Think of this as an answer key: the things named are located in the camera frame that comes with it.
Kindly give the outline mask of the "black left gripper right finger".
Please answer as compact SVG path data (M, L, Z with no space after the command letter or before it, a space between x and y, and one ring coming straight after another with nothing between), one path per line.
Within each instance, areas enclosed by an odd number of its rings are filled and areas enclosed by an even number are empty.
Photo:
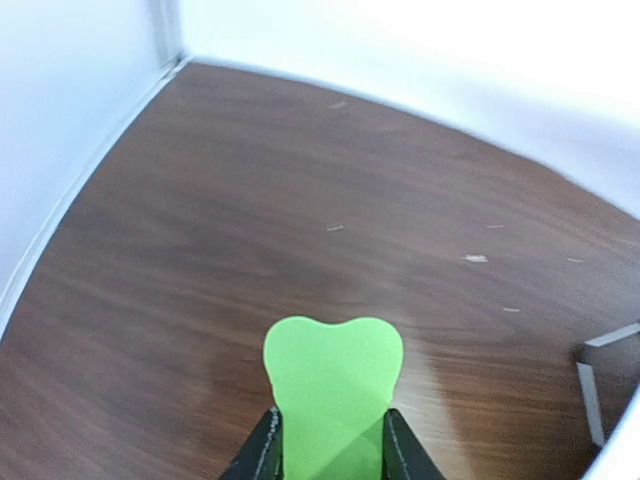
M383 420L382 478L386 480L444 480L445 477L395 408Z

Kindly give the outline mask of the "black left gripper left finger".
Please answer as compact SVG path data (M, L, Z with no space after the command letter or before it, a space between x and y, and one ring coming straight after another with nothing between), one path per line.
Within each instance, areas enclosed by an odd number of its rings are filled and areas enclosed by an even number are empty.
M283 470L282 415L268 409L219 476L220 480L281 480Z

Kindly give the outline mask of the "green whiteboard eraser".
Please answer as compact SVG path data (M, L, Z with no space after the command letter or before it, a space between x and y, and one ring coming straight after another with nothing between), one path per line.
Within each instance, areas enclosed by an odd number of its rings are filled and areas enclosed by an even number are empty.
M403 365L389 322L292 316L266 334L263 361L283 421L287 479L379 479L383 417Z

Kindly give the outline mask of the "white whiteboard with writing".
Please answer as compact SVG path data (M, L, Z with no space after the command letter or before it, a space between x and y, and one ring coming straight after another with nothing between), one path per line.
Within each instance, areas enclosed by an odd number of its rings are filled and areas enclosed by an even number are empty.
M591 338L573 353L594 457L584 479L639 477L639 323Z

